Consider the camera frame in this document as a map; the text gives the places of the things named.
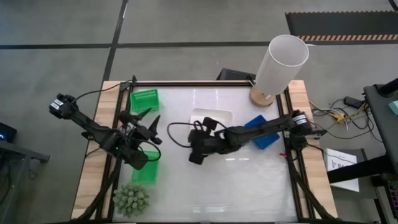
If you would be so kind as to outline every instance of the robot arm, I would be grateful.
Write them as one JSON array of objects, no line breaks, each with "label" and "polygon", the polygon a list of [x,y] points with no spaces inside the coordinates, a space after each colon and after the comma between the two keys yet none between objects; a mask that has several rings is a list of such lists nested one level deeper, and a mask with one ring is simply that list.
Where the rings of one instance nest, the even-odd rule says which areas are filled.
[{"label": "robot arm", "polygon": [[79,111],[75,98],[70,95],[58,94],[57,99],[49,106],[50,113],[59,119],[70,119],[85,132],[81,135],[87,139],[94,139],[99,146],[113,157],[121,157],[126,163],[139,170],[148,162],[148,157],[140,150],[139,145],[142,142],[151,140],[154,144],[160,144],[162,141],[156,137],[156,126],[159,122],[159,116],[155,119],[149,129],[141,126],[138,121],[141,120],[147,110],[139,115],[131,115],[128,111],[123,111],[119,115],[119,120],[133,127],[128,133],[122,133],[117,129],[111,129],[101,126],[85,114]]},{"label": "robot arm", "polygon": [[212,153],[228,154],[239,150],[248,141],[263,137],[279,131],[289,131],[291,145],[303,147],[306,144],[304,136],[313,134],[306,115],[300,111],[294,111],[292,116],[283,116],[266,123],[247,128],[243,126],[228,127],[215,132],[211,136],[211,130],[215,130],[218,122],[205,118],[203,125],[206,130],[193,129],[190,131],[188,142],[192,147],[189,161],[202,164],[204,158]]}]

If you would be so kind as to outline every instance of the blue sponge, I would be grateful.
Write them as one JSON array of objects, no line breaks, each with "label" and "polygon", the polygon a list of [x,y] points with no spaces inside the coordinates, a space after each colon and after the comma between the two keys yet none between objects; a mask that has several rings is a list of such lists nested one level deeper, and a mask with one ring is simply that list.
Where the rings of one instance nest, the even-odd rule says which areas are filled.
[{"label": "blue sponge", "polygon": [[[265,122],[267,122],[267,120],[262,115],[259,115],[259,116],[255,117],[253,120],[249,121],[244,126],[250,128],[257,124],[262,124]],[[253,141],[256,143],[257,147],[259,147],[260,149],[265,149],[266,147],[268,147],[269,145],[271,145],[278,139],[279,139],[278,134],[268,134],[264,137],[257,138]]]}]

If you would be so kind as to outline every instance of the black floor mat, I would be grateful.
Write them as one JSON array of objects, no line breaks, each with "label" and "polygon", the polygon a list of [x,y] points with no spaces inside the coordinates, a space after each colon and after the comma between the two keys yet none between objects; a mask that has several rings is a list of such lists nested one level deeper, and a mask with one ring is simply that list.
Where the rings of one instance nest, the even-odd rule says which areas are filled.
[{"label": "black floor mat", "polygon": [[304,41],[397,41],[398,12],[287,12],[290,34]]}]

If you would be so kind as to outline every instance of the white paper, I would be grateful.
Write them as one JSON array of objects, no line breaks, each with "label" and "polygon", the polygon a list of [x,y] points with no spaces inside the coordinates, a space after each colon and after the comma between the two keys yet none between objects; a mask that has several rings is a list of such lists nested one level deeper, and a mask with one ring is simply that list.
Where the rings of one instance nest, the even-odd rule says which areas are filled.
[{"label": "white paper", "polygon": [[[328,148],[325,149],[325,152],[327,153],[327,154],[325,154],[325,162],[326,162],[327,171],[331,171],[331,170],[339,169],[341,167],[356,164],[356,156],[353,156],[353,155],[350,155],[347,153],[343,153],[340,151],[328,149]],[[330,185],[334,186],[334,187],[339,187],[342,189],[359,192],[358,179],[346,180],[346,181],[342,181],[342,182],[338,182],[338,183],[333,183]]]}]

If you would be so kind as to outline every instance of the green square bowl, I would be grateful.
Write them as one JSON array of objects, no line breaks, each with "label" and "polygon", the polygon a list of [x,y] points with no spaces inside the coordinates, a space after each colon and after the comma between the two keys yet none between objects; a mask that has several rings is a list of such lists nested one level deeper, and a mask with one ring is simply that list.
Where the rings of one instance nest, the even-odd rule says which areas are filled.
[{"label": "green square bowl", "polygon": [[[148,159],[156,159],[159,152],[144,151]],[[134,184],[156,184],[157,166],[159,161],[147,162],[141,170],[132,170],[131,182]]]},{"label": "green square bowl", "polygon": [[151,111],[159,109],[159,96],[157,90],[139,91],[130,94],[131,110],[140,113],[151,108]]}]

